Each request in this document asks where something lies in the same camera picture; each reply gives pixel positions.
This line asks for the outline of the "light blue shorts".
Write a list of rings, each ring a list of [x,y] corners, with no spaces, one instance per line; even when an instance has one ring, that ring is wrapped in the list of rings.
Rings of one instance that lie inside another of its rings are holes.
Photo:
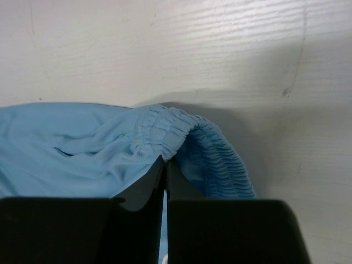
[[[1,109],[1,199],[110,199],[164,161],[158,261],[168,261],[167,164],[175,160],[203,196],[256,198],[220,128],[161,105],[140,108],[39,103]]]

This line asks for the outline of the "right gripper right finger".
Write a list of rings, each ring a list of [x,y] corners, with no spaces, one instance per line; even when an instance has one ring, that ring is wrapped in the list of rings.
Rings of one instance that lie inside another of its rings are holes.
[[[279,200],[210,199],[167,164],[169,263],[309,263],[295,214]]]

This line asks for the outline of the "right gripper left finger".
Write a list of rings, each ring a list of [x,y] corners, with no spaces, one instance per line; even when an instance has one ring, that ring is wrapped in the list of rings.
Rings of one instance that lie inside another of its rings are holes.
[[[157,263],[163,169],[110,199],[1,199],[1,263]]]

